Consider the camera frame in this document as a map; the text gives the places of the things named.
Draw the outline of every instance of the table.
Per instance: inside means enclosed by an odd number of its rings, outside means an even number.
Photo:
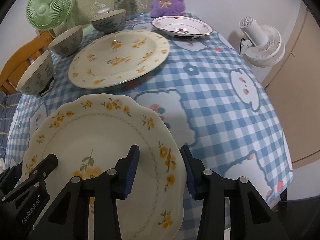
[[[123,24],[122,29],[151,29],[150,13]],[[103,34],[93,31],[78,52]],[[156,111],[178,147],[189,145],[194,157],[223,177],[246,176],[270,203],[292,181],[285,137],[267,94],[237,51],[214,31],[197,40],[168,36],[168,58],[133,81],[103,89],[81,89],[68,79],[76,53],[52,54],[53,88],[43,97],[23,95],[9,137],[6,166],[19,163],[29,138],[43,120],[64,103],[85,94],[122,94]],[[226,199],[226,228],[230,225]],[[202,202],[184,194],[184,221],[175,239],[196,239]]]

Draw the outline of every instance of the chair backrest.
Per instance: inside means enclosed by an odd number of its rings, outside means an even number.
[[[0,91],[7,94],[16,93],[20,78],[31,65],[29,58],[36,60],[42,55],[41,49],[43,47],[48,49],[48,45],[53,41],[53,38],[48,31],[39,31],[39,34],[32,41],[18,49],[4,65],[0,74]]]

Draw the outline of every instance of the oval plate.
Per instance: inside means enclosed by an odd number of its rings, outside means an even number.
[[[51,196],[45,211],[73,176],[88,179],[114,168],[132,144],[139,146],[140,159],[132,192],[125,201],[117,200],[122,239],[173,239],[183,220],[184,162],[157,113],[130,97],[85,95],[60,106],[32,136],[22,180],[49,153],[57,156],[59,164],[45,181]],[[93,212],[91,198],[91,240]]]
[[[103,88],[140,77],[167,58],[163,36],[144,30],[120,31],[97,39],[70,64],[70,81],[81,88]]]
[[[152,21],[152,25],[167,34],[197,38],[209,35],[212,28],[206,23],[184,16],[163,16]]]

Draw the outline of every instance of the screw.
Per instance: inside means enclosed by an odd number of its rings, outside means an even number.
[[[107,171],[108,175],[115,175],[117,173],[116,169],[110,169]]]
[[[80,177],[78,176],[74,176],[72,179],[71,179],[71,182],[72,183],[78,183],[80,181]]]
[[[212,170],[210,170],[210,169],[205,169],[204,171],[203,171],[203,173],[204,173],[204,175],[212,175],[213,174],[213,171]]]
[[[240,177],[239,181],[241,183],[247,183],[249,180],[246,177]]]

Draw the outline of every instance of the beige door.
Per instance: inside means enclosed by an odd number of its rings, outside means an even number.
[[[320,28],[311,13],[292,54],[266,91],[284,129],[292,162],[319,151]]]

